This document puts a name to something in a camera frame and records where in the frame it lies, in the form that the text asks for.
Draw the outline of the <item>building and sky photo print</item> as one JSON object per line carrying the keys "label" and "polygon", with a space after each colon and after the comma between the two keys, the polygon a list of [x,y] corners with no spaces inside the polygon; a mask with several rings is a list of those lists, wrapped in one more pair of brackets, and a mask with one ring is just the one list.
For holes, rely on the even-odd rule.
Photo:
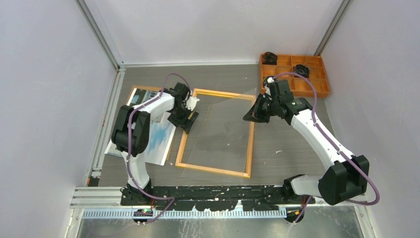
{"label": "building and sky photo print", "polygon": [[174,102],[173,96],[157,88],[133,87],[126,105],[118,112],[105,154],[122,158],[122,153],[128,151],[129,117],[138,108],[132,116],[131,158],[137,156],[163,166],[175,133],[175,126],[168,120]]}

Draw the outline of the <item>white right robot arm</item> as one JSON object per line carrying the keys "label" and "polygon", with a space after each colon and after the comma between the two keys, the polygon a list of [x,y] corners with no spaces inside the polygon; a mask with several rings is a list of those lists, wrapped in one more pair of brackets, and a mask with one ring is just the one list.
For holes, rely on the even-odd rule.
{"label": "white right robot arm", "polygon": [[297,175],[285,179],[284,200],[293,204],[303,195],[311,195],[336,205],[363,195],[368,186],[367,158],[355,156],[341,145],[320,121],[314,107],[306,99],[294,97],[287,80],[268,77],[264,86],[266,92],[258,95],[243,120],[268,123],[274,116],[284,119],[309,143],[325,168],[320,178]]}

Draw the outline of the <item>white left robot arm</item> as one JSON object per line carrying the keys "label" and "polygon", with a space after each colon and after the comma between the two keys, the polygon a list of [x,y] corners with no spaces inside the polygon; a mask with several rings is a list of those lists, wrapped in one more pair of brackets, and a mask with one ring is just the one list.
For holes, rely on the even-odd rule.
{"label": "white left robot arm", "polygon": [[162,88],[154,97],[134,106],[120,107],[111,134],[112,143],[120,151],[128,174],[127,188],[140,205],[147,205],[154,197],[151,179],[146,169],[144,152],[151,145],[151,122],[169,113],[168,121],[186,134],[199,113],[194,109],[198,98],[188,85],[178,82],[173,88]]}

